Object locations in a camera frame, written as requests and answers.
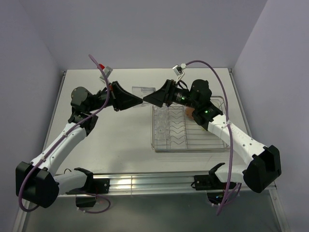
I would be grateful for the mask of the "clear glass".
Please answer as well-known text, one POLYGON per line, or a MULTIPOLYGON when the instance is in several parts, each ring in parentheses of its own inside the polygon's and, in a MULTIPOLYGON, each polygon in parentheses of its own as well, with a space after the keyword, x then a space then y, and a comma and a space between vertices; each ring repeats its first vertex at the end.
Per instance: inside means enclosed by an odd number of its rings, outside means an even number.
POLYGON ((167 128, 169 121, 166 117, 158 117, 155 119, 155 126, 156 128, 167 128))
MULTIPOLYGON (((143 99, 145 96, 155 92, 155 87, 132 87, 132 94, 143 99)), ((146 101, 143 101, 142 104, 134 106, 134 108, 141 108, 149 106, 150 104, 146 101)))
POLYGON ((169 139, 169 130, 164 127, 158 127, 156 129, 155 139, 158 141, 168 140, 169 139))
POLYGON ((167 108, 157 108, 155 115, 158 118, 166 118, 168 116, 168 109, 167 108))

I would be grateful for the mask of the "orange floral mug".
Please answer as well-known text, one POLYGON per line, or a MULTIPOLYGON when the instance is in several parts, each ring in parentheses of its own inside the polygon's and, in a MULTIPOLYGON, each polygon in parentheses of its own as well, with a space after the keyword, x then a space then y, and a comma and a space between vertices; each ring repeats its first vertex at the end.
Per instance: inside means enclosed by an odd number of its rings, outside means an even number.
POLYGON ((186 107, 186 109, 185 109, 185 114, 186 114, 186 116, 189 118, 189 119, 191 119, 191 120, 193 120, 194 118, 193 118, 193 111, 194 111, 195 109, 194 108, 191 108, 191 107, 186 107))

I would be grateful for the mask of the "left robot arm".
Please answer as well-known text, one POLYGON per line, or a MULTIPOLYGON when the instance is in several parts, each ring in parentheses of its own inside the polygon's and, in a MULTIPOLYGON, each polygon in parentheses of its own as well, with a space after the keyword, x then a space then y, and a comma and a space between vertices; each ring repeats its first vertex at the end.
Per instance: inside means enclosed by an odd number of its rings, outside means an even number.
POLYGON ((71 93, 72 114, 61 134, 31 162, 21 162, 15 170, 16 195, 19 207, 32 212, 38 207, 48 208, 59 195, 70 191, 91 194, 93 173, 75 168, 67 174, 56 175, 70 152, 94 129, 98 113, 111 106, 123 111, 142 104, 143 100, 125 91, 117 81, 96 94, 84 87, 71 93))

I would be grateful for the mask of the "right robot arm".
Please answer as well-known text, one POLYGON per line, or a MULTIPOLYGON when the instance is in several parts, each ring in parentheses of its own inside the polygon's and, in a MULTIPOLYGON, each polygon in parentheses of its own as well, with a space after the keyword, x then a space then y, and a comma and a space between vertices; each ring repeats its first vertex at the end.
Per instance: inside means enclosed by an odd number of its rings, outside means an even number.
POLYGON ((157 107, 176 103, 193 108, 194 121, 224 141, 243 159, 243 166, 229 168, 227 164, 219 163, 204 177, 196 177, 197 190, 220 189, 227 183, 234 187, 242 183, 256 193, 262 192, 281 175, 279 150, 254 140, 226 119, 225 113, 211 102, 211 95, 207 80, 195 80, 190 89, 178 88, 174 80, 167 80, 143 100, 157 107))

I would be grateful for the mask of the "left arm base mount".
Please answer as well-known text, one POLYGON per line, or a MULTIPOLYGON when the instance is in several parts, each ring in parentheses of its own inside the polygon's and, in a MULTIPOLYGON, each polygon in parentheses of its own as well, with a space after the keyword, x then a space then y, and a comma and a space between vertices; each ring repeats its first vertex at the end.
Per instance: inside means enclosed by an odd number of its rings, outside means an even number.
POLYGON ((109 178, 94 178, 91 182, 82 188, 76 188, 66 192, 68 195, 72 194, 107 194, 109 192, 110 179, 109 178))

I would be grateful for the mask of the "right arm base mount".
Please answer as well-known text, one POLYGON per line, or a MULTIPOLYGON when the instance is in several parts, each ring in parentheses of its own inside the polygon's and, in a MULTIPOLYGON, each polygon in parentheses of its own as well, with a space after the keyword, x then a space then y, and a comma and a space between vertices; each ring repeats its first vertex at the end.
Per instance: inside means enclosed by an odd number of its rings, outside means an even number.
POLYGON ((191 187, 195 190, 224 190, 226 182, 221 182, 214 174, 195 175, 191 187))

